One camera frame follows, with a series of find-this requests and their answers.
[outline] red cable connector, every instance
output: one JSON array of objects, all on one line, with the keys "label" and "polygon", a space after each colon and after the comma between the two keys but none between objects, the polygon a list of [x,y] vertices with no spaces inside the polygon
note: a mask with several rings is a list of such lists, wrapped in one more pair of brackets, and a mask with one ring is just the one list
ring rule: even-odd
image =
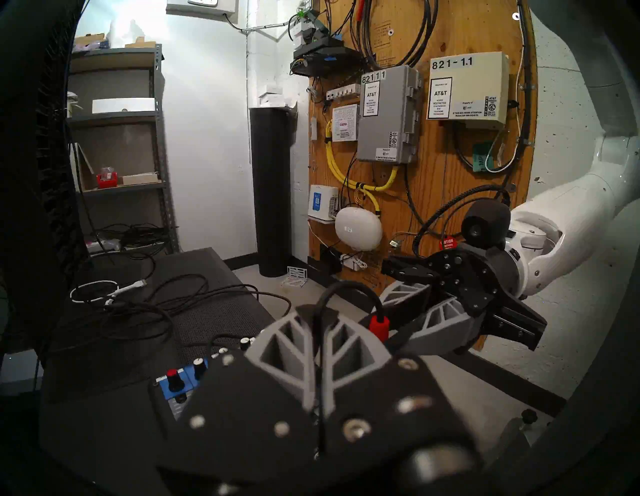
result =
[{"label": "red cable connector", "polygon": [[378,317],[374,315],[369,321],[369,330],[382,342],[389,339],[389,318],[383,317],[382,322],[378,322]]}]

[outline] black knob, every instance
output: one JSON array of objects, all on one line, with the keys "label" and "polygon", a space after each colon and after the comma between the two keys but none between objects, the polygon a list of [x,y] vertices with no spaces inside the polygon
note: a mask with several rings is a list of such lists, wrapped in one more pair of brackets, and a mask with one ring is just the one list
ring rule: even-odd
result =
[{"label": "black knob", "polygon": [[196,380],[199,381],[206,371],[207,364],[204,363],[204,358],[196,358],[193,361],[193,375],[195,376]]},{"label": "black knob", "polygon": [[524,412],[522,412],[522,422],[530,426],[533,422],[538,420],[538,414],[533,410],[527,408]]},{"label": "black knob", "polygon": [[169,391],[171,391],[172,393],[184,389],[184,381],[180,378],[180,374],[176,369],[167,370],[166,378],[169,381]]}]

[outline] plywood board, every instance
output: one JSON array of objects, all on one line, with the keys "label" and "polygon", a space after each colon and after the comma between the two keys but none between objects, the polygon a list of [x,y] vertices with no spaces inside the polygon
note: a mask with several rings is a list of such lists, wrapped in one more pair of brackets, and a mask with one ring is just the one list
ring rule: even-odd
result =
[{"label": "plywood board", "polygon": [[[333,15],[333,29],[342,24],[342,20],[351,8],[351,0],[334,0],[331,2]],[[376,51],[377,59],[383,66],[396,64],[406,54],[411,47],[415,36],[420,28],[422,20],[423,2],[420,0],[404,0],[393,2],[391,0],[378,0],[374,2],[371,19],[371,43]],[[509,98],[513,99],[516,88],[516,73],[520,62],[522,41],[518,21],[513,18],[516,12],[516,0],[492,0],[492,2],[479,0],[440,0],[438,18],[431,40],[427,49],[416,66],[425,80],[429,79],[429,60],[431,58],[450,56],[457,54],[502,51],[509,56]],[[529,26],[529,49],[531,59],[529,61],[532,70],[532,83],[537,82],[536,55],[533,32],[528,17]],[[346,45],[353,47],[351,36],[349,35],[349,23],[342,30]],[[323,79],[321,85],[316,87],[324,92],[332,88],[357,82],[357,80],[345,81],[345,75],[337,76],[333,79]],[[531,132],[529,139],[535,140],[536,128],[536,91],[531,92]],[[324,147],[324,126],[327,119],[330,119],[332,107],[356,103],[357,99],[342,100],[333,103],[325,114],[323,114],[322,103],[314,105],[310,103],[310,113],[315,115],[318,121],[318,137],[315,142],[310,141],[309,183],[327,184],[340,187],[341,184],[335,179],[327,167],[326,152]],[[427,122],[426,116],[426,95],[422,110],[419,158],[417,164],[409,166],[408,176],[413,201],[422,219],[426,220],[442,204],[449,201],[454,196],[480,184],[494,182],[500,184],[503,175],[496,177],[488,174],[478,175],[473,173],[461,163],[456,155],[452,143],[451,123],[440,124],[438,122]],[[513,154],[517,138],[517,124],[515,110],[508,111],[504,157]],[[523,117],[523,107],[520,107],[520,118]],[[492,140],[495,131],[471,131],[463,129],[460,132],[461,149],[471,160],[471,149],[474,143]],[[356,143],[334,143],[333,153],[336,163],[343,173],[346,173],[347,166],[356,150]],[[511,195],[513,205],[522,203],[527,196],[529,176],[531,174],[531,163],[533,149],[527,147],[522,159],[512,171],[511,180],[516,185],[516,192]],[[382,185],[387,181],[391,167],[384,163],[359,163],[356,162],[351,169],[349,178],[373,184]],[[393,250],[389,246],[389,241],[396,232],[409,231],[416,232],[419,224],[412,220],[412,214],[406,203],[406,193],[403,180],[403,167],[399,169],[399,174],[388,193],[376,193],[381,206],[381,222],[383,225],[383,239],[380,246],[373,252],[365,253],[362,259],[368,263],[366,270],[353,272],[344,268],[339,274],[340,278],[358,280],[368,285],[380,293],[392,279],[380,273],[381,261],[393,253],[410,253],[413,237],[397,235],[398,241],[403,241],[399,251]],[[365,202],[365,208],[371,209],[370,204]],[[463,207],[452,218],[447,232],[458,232],[460,223],[467,207]],[[440,220],[434,228],[440,230],[443,221]],[[332,225],[323,225],[311,222],[314,232],[328,245],[335,244],[336,249],[342,253],[353,253],[353,250],[340,243]],[[320,242],[309,233],[310,250],[309,255],[314,259],[319,259]],[[438,248],[438,240],[434,237],[426,236],[421,244],[420,253],[429,255]]]}]

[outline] screw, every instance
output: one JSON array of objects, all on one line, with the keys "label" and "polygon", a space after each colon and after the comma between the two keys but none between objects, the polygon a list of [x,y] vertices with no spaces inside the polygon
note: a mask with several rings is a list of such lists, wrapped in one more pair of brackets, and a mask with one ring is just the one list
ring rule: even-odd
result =
[{"label": "screw", "polygon": [[200,429],[204,426],[204,417],[202,415],[194,415],[189,419],[189,426],[191,429]]},{"label": "screw", "polygon": [[411,358],[400,358],[398,365],[408,371],[418,370],[418,363]]},{"label": "screw", "polygon": [[371,432],[371,425],[364,419],[349,419],[342,426],[347,441],[355,443]]},{"label": "screw", "polygon": [[429,408],[433,404],[430,396],[406,396],[396,404],[398,413],[410,413],[421,408]]},{"label": "screw", "polygon": [[289,434],[289,424],[286,422],[276,422],[273,426],[273,432],[275,432],[277,437],[283,438]]}]

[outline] green tag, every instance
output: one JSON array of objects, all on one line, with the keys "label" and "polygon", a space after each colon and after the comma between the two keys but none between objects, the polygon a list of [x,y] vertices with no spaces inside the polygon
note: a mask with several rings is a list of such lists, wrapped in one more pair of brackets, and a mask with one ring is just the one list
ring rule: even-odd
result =
[{"label": "green tag", "polygon": [[485,167],[484,160],[487,153],[491,149],[492,141],[485,141],[484,143],[476,143],[474,145],[474,172],[483,172],[487,169],[493,170],[493,157],[489,156],[487,165]]}]

